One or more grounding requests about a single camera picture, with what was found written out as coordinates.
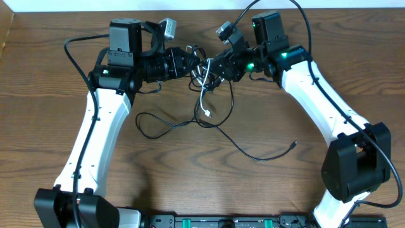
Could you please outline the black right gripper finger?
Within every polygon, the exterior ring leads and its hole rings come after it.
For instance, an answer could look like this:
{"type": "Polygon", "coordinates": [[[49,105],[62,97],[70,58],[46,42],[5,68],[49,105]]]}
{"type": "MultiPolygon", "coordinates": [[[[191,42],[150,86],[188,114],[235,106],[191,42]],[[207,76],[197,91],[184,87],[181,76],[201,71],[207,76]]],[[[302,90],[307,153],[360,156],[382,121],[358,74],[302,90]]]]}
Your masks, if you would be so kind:
{"type": "Polygon", "coordinates": [[[210,73],[219,76],[223,79],[228,79],[227,68],[223,65],[211,65],[210,66],[210,73]]]}
{"type": "Polygon", "coordinates": [[[211,61],[210,61],[210,69],[211,70],[224,70],[226,69],[227,63],[227,55],[217,54],[211,61]]]}

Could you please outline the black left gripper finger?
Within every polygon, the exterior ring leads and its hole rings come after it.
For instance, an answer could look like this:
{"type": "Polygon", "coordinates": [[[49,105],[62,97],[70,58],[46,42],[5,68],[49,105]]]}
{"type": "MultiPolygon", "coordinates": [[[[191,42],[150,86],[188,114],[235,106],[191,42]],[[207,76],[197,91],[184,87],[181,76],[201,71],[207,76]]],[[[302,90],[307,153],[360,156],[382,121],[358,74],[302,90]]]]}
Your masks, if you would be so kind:
{"type": "Polygon", "coordinates": [[[201,60],[198,56],[188,53],[186,50],[180,49],[180,60],[182,63],[200,63],[201,60]]]}
{"type": "Polygon", "coordinates": [[[185,74],[191,73],[201,63],[200,60],[186,60],[185,61],[185,74]]]}

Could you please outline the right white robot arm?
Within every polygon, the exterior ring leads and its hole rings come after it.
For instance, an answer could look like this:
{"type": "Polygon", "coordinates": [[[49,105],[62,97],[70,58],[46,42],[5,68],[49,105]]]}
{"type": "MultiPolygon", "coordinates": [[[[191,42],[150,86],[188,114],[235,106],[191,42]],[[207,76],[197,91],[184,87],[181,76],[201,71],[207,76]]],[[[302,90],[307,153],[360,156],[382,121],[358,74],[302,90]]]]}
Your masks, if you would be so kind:
{"type": "Polygon", "coordinates": [[[210,71],[237,82],[262,72],[290,94],[310,116],[328,147],[321,168],[326,191],[308,219],[309,227],[385,227],[384,218],[353,217],[370,193],[390,179],[391,133],[372,125],[334,91],[302,46],[291,46],[278,12],[253,16],[256,47],[242,32],[224,23],[217,36],[228,47],[210,63],[210,71]]]}

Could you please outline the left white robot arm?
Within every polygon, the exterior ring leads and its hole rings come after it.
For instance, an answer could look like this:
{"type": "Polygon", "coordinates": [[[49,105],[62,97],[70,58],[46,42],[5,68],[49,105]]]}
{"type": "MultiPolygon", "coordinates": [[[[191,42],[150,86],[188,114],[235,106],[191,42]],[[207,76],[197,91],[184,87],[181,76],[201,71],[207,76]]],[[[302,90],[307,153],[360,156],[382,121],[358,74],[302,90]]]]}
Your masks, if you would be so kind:
{"type": "Polygon", "coordinates": [[[109,46],[94,69],[83,74],[89,90],[84,119],[68,161],[53,188],[39,189],[34,208],[44,227],[147,227],[140,211],[106,200],[109,165],[120,129],[143,83],[185,77],[198,66],[197,56],[166,47],[177,23],[132,18],[110,22],[109,46]]]}

